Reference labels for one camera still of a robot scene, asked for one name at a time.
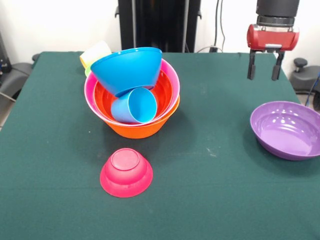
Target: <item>purple bowl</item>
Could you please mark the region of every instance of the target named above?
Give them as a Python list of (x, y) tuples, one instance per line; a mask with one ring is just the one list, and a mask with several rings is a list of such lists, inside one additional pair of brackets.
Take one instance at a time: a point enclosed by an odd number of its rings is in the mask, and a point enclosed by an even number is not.
[(250, 124), (261, 145), (287, 160), (320, 156), (320, 114), (301, 104), (272, 101), (257, 107)]

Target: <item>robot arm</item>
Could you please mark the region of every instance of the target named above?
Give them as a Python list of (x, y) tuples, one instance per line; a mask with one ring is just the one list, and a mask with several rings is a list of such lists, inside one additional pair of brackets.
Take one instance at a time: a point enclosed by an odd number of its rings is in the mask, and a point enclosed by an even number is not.
[(294, 29), (298, 6), (299, 0), (257, 0), (257, 21), (249, 26), (246, 36), (250, 48), (248, 79), (255, 77), (256, 52), (278, 53), (271, 78), (279, 78), (285, 51), (293, 50), (298, 42), (299, 31)]

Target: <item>blue bowl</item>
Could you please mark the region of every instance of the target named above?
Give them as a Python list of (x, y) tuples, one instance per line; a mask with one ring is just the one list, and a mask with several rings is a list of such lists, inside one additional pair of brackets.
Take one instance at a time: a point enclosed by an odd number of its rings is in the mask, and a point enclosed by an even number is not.
[(115, 52), (94, 62), (91, 71), (101, 85), (116, 97), (135, 88), (152, 89), (161, 68), (162, 51), (138, 47)]

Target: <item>yellow cup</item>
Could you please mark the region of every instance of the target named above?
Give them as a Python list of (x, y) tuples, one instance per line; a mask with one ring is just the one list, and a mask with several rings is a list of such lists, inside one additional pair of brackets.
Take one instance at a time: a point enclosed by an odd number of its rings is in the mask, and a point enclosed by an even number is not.
[(95, 61), (111, 54), (111, 50), (105, 41), (99, 41), (80, 56), (80, 61), (86, 69)]

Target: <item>light blue cup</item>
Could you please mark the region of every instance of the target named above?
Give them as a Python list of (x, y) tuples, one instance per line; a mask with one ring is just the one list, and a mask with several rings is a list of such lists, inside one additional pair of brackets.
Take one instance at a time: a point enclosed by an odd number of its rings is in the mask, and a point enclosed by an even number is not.
[(126, 124), (146, 124), (157, 113), (157, 101), (148, 89), (138, 87), (112, 103), (111, 114), (115, 120)]
[(116, 97), (132, 89), (152, 89), (161, 68), (162, 51), (155, 47), (137, 47), (115, 52), (91, 65), (102, 86)]

